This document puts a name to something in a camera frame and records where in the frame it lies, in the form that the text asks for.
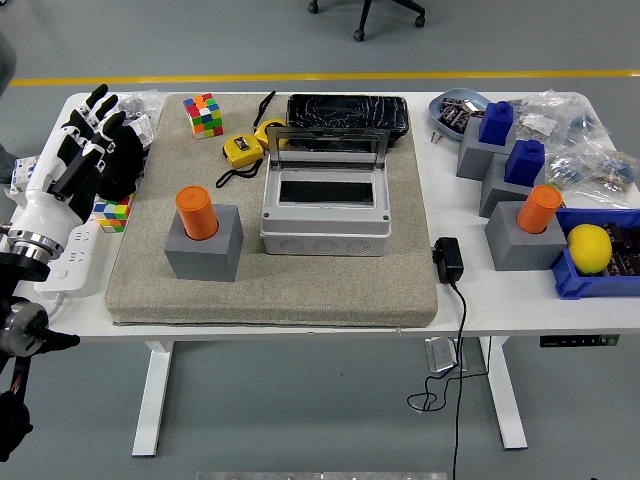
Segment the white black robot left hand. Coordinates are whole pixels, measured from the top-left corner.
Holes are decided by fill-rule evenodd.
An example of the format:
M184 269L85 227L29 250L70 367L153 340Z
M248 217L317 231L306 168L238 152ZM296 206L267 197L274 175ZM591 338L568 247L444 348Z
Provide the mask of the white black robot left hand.
M117 101L102 84L53 130L27 184L26 206L9 229L11 243L39 244L58 254L71 231L87 221L125 120Z

